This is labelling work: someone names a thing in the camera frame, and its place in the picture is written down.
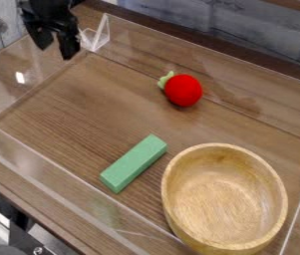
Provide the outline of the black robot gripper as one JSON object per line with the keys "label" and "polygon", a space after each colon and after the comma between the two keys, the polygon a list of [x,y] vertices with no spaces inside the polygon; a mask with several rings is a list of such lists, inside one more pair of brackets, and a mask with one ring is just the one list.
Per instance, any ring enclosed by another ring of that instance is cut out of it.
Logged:
{"label": "black robot gripper", "polygon": [[61,57],[69,60],[80,51],[78,18],[71,12],[76,0],[19,0],[17,4],[27,32],[37,48],[44,50],[52,44],[51,32],[55,32]]}

